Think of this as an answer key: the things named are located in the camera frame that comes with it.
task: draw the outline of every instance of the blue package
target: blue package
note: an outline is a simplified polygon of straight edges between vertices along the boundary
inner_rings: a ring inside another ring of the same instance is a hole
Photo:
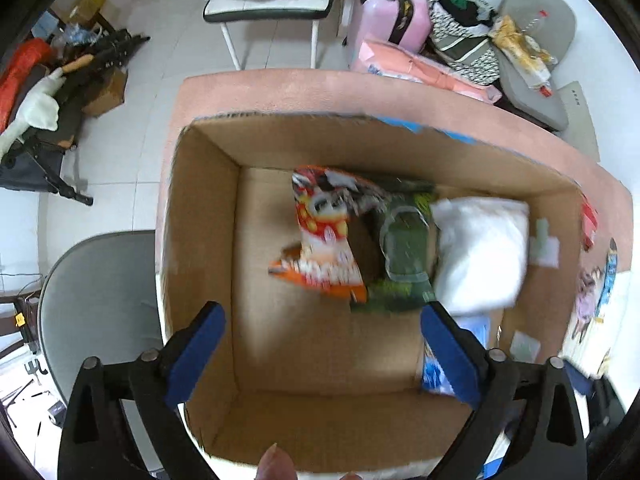
[[[491,320],[487,316],[469,316],[454,318],[460,328],[469,330],[482,346],[489,345]],[[440,363],[433,355],[427,342],[424,342],[424,367],[422,368],[422,389],[435,394],[453,395],[453,388],[444,375]]]

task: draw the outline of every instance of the gray chair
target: gray chair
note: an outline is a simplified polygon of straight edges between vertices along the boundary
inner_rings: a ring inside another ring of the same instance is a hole
[[[65,405],[85,358],[113,364],[162,348],[154,251],[153,231],[100,235],[51,269],[38,308],[40,345]],[[161,469],[135,403],[123,405],[146,468]]]
[[[499,12],[510,15],[518,26],[525,27],[527,23],[524,21],[527,17],[541,9],[546,10],[548,18],[541,30],[532,34],[532,37],[542,48],[555,56],[559,64],[575,35],[574,12],[563,0],[502,0]],[[500,84],[511,104],[552,130],[565,130],[569,119],[556,92],[553,77],[551,87],[554,94],[544,97],[539,91],[529,88],[505,55],[499,49],[495,50],[500,65]]]

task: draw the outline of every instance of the green package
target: green package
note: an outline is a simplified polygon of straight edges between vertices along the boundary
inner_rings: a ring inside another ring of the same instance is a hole
[[[383,255],[378,279],[367,283],[367,301],[351,303],[356,312],[404,312],[435,296],[429,281],[428,248],[433,185],[399,178],[370,178],[390,193],[382,208],[369,213],[370,234]]]

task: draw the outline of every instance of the cardboard box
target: cardboard box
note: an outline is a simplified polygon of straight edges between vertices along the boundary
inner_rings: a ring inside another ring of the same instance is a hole
[[[91,99],[82,111],[91,117],[98,117],[124,102],[124,89],[127,85],[127,72],[119,68],[114,68],[107,77],[107,82],[98,92],[98,95]]]
[[[468,141],[332,114],[218,116],[181,131],[161,209],[159,297],[168,335],[208,300],[226,310],[226,333],[185,409],[207,454],[255,466],[277,442],[299,471],[395,468],[443,455],[470,413],[419,391],[418,313],[352,314],[345,301],[268,276],[269,261],[300,239],[290,183],[300,164],[529,203],[532,230],[547,218],[560,240],[559,268],[529,267],[500,346],[518,329],[541,342],[539,360],[560,350],[574,307],[582,193],[551,168]]]

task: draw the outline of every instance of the orange snack bag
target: orange snack bag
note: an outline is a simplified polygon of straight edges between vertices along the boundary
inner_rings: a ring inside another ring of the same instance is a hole
[[[351,215],[382,207],[386,192],[339,170],[302,166],[292,176],[302,241],[282,251],[269,273],[339,298],[366,301],[367,288],[347,241]]]

